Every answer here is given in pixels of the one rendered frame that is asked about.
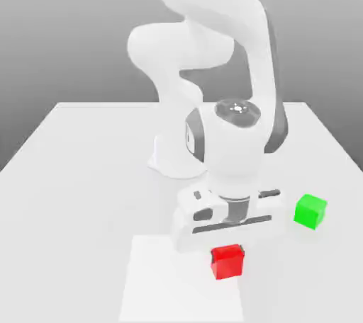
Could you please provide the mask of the small green cube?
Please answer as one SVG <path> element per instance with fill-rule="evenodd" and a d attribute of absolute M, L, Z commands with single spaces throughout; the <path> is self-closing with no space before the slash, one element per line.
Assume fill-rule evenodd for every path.
<path fill-rule="evenodd" d="M 294 222 L 315 230 L 323 221 L 328 202 L 314 195 L 305 194 L 297 202 Z"/>

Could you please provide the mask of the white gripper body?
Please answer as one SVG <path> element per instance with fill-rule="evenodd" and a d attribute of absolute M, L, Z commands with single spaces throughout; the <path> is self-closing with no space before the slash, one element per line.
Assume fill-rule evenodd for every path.
<path fill-rule="evenodd" d="M 230 199 L 206 188 L 185 188 L 177 195 L 172 241 L 179 252 L 231 244 L 248 247 L 283 230 L 283 210 L 279 189 Z"/>

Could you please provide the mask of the small red cube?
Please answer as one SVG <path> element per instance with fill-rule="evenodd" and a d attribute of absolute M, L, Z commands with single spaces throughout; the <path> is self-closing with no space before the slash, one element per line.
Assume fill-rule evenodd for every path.
<path fill-rule="evenodd" d="M 239 244 L 220 246 L 211 250 L 211 269 L 216 280 L 242 275 L 245 250 Z"/>

